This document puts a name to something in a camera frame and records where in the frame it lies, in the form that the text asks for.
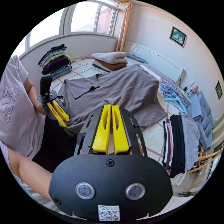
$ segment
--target white wall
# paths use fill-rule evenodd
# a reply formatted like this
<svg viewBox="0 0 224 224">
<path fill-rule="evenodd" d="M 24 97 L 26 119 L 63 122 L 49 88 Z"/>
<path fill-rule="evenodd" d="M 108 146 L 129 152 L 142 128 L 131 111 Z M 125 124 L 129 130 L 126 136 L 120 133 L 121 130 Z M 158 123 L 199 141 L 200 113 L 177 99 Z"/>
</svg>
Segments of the white wall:
<svg viewBox="0 0 224 224">
<path fill-rule="evenodd" d="M 211 107 L 213 120 L 218 121 L 224 114 L 224 94 L 218 100 L 215 87 L 219 80 L 224 91 L 224 81 L 207 46 L 190 27 L 175 16 L 147 7 L 147 3 L 135 1 L 134 4 L 142 5 L 134 5 L 128 41 L 151 47 L 179 61 L 187 72 L 181 80 L 181 86 L 189 89 L 195 82 Z M 184 48 L 169 39 L 172 26 L 187 35 Z"/>
<path fill-rule="evenodd" d="M 29 73 L 29 80 L 39 91 L 42 68 L 38 66 L 39 60 L 52 47 L 65 44 L 65 54 L 72 59 L 90 56 L 93 53 L 113 52 L 116 49 L 117 39 L 100 35 L 66 36 L 52 40 L 30 51 L 21 58 L 22 65 Z"/>
</svg>

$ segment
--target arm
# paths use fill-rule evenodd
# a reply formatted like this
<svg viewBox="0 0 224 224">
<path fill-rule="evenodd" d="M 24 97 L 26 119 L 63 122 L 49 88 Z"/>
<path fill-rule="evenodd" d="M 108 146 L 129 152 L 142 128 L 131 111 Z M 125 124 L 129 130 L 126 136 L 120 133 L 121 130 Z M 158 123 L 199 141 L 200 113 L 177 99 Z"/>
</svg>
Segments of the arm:
<svg viewBox="0 0 224 224">
<path fill-rule="evenodd" d="M 51 200 L 48 193 L 52 174 L 33 161 L 17 154 L 8 148 L 9 166 L 11 172 L 23 180 L 40 195 Z"/>
<path fill-rule="evenodd" d="M 43 109 L 43 104 L 37 100 L 38 92 L 36 88 L 30 83 L 28 78 L 26 78 L 23 85 L 34 108 L 42 115 L 46 115 Z"/>
</svg>

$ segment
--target hand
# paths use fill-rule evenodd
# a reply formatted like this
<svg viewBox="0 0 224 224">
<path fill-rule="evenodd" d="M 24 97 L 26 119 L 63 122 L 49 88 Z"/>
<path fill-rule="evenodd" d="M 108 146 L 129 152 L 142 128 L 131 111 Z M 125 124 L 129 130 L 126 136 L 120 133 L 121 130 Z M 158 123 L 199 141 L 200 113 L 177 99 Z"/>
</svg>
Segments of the hand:
<svg viewBox="0 0 224 224">
<path fill-rule="evenodd" d="M 38 102 L 38 104 L 36 106 L 36 110 L 42 115 L 47 115 L 47 113 L 44 111 L 44 107 L 41 102 Z"/>
</svg>

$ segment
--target person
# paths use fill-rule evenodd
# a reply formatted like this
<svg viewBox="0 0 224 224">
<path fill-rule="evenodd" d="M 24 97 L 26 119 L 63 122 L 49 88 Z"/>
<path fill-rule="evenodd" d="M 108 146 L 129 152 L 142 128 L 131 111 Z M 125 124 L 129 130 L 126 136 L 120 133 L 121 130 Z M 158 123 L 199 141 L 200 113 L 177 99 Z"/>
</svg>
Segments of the person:
<svg viewBox="0 0 224 224">
<path fill-rule="evenodd" d="M 46 116 L 38 92 L 18 56 L 9 59 L 0 81 L 0 147 L 10 171 L 39 201 L 49 196 L 52 173 L 73 156 L 73 138 Z"/>
</svg>

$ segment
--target lavender t-shirt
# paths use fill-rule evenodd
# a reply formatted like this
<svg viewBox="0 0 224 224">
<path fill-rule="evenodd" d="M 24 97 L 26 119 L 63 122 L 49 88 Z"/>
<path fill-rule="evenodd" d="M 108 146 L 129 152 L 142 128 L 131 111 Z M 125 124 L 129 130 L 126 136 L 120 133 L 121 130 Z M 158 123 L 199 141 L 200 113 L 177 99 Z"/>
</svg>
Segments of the lavender t-shirt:
<svg viewBox="0 0 224 224">
<path fill-rule="evenodd" d="M 26 93 L 27 77 L 18 56 L 11 57 L 0 81 L 0 141 L 7 163 L 7 147 L 32 160 L 43 139 L 45 116 L 35 110 Z"/>
</svg>

